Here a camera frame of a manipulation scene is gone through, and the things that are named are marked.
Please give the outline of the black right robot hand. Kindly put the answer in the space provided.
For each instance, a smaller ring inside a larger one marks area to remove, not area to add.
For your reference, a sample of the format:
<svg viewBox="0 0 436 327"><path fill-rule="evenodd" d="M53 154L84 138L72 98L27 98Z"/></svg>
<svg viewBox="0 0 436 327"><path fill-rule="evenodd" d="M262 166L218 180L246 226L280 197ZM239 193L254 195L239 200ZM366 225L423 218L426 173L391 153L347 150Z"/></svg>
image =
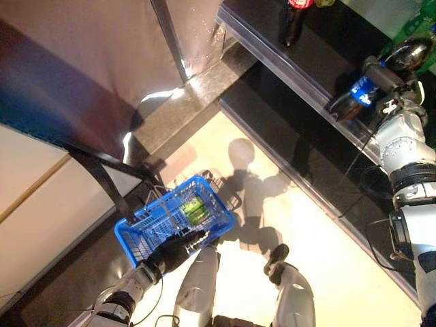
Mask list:
<svg viewBox="0 0 436 327"><path fill-rule="evenodd" d="M365 59L362 73L385 95L377 100L375 110L380 115L397 114L408 110L423 115L422 103L425 92L422 83L414 74L401 78L391 69L384 67L374 56Z"/></svg>

